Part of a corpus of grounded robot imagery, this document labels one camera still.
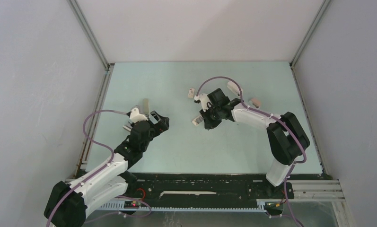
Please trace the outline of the white staple box barcode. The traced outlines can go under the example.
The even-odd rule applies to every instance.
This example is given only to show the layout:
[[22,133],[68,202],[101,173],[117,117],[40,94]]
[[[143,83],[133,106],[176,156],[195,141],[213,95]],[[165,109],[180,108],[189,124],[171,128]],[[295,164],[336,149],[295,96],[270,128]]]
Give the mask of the white staple box barcode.
[[202,116],[197,116],[195,117],[193,120],[192,120],[192,123],[197,126],[198,124],[200,124],[201,122],[203,122],[203,117]]

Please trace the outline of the beige stapler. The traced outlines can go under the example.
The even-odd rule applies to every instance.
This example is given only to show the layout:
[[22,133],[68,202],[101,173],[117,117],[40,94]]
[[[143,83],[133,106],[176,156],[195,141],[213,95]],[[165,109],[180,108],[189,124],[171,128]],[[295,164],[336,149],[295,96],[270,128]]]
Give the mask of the beige stapler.
[[143,114],[149,117],[150,108],[149,108],[149,100],[147,98],[144,98],[142,101],[142,110],[143,110]]

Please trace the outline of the grey white stapler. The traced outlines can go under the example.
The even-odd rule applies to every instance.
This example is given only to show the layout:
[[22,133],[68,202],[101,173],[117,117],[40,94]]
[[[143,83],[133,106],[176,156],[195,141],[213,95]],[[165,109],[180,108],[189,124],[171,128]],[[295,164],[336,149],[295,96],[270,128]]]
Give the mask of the grey white stapler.
[[129,125],[129,124],[126,124],[126,125],[123,126],[123,129],[126,130],[126,131],[128,131],[128,132],[131,132],[132,126]]

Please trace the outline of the small white staple box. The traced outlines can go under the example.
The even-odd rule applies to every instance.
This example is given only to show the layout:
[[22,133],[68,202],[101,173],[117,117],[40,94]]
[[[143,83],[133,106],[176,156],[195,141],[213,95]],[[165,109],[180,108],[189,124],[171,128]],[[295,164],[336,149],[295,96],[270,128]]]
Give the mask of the small white staple box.
[[187,97],[189,99],[194,99],[194,97],[195,97],[195,89],[194,88],[189,89]]

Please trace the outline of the small pink stapler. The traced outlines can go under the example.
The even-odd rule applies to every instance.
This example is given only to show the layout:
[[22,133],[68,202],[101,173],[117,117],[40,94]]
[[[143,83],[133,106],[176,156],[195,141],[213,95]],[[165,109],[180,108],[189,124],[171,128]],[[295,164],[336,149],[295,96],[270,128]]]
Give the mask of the small pink stapler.
[[260,108],[262,103],[260,100],[258,100],[257,98],[251,98],[249,100],[249,102],[255,107],[255,108]]

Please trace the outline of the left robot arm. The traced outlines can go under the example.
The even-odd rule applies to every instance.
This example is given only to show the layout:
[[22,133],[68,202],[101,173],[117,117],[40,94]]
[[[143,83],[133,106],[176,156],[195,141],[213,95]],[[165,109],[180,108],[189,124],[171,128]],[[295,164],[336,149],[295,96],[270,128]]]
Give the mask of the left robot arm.
[[169,129],[168,117],[156,111],[150,114],[156,122],[137,107],[125,113],[131,121],[129,135],[116,149],[105,146],[110,156],[83,176],[54,185],[44,209],[46,226],[81,227],[91,213],[111,199],[135,195],[137,178],[128,170],[143,157],[149,143]]

